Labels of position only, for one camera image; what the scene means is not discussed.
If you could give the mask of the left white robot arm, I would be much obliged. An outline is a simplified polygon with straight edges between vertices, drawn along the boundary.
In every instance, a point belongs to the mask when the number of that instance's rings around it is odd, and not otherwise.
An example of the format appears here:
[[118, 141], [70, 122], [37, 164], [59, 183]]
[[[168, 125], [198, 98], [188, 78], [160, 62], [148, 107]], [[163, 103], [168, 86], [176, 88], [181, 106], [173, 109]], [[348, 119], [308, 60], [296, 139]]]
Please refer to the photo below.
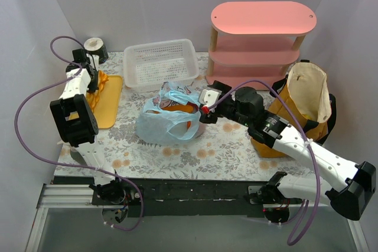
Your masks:
[[68, 82], [59, 99], [50, 103], [50, 110], [61, 140], [80, 154], [86, 166], [114, 173], [97, 141], [99, 125], [94, 114], [109, 78], [98, 70], [98, 56], [77, 49], [73, 58], [66, 68]]

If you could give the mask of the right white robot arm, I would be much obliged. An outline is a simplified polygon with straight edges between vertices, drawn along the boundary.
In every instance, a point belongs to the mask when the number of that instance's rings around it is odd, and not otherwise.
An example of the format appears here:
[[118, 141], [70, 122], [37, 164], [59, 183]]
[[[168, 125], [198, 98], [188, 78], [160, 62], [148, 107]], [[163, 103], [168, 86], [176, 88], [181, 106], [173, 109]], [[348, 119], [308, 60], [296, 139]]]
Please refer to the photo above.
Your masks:
[[252, 203], [274, 204], [286, 199], [307, 199], [329, 205], [338, 214], [358, 221], [376, 191], [376, 167], [346, 160], [306, 138], [301, 128], [266, 110], [256, 90], [236, 89], [215, 81], [202, 89], [200, 122], [223, 117], [247, 127], [251, 138], [314, 170], [312, 178], [278, 171], [260, 189], [250, 192]]

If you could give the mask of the blue plastic grocery bag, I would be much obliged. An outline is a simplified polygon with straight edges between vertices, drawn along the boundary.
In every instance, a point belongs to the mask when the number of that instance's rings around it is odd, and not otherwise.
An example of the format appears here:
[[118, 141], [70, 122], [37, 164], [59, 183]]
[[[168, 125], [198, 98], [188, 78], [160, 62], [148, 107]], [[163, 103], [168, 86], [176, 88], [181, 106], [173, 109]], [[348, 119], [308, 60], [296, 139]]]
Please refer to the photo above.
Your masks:
[[205, 130], [200, 123], [199, 93], [190, 86], [164, 82], [159, 93], [146, 101], [136, 120], [136, 134], [146, 143], [182, 145]]

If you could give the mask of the orange twisted snack food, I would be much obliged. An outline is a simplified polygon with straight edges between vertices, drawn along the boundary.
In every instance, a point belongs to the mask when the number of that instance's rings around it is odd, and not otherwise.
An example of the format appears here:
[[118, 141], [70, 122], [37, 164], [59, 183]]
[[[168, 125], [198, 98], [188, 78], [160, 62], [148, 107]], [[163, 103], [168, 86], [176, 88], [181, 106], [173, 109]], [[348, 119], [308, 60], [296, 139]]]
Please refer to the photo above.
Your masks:
[[92, 112], [95, 112], [95, 108], [100, 100], [101, 92], [104, 90], [106, 83], [109, 81], [109, 76], [103, 71], [97, 72], [97, 87], [94, 91], [88, 91], [86, 93], [86, 100], [90, 106]]

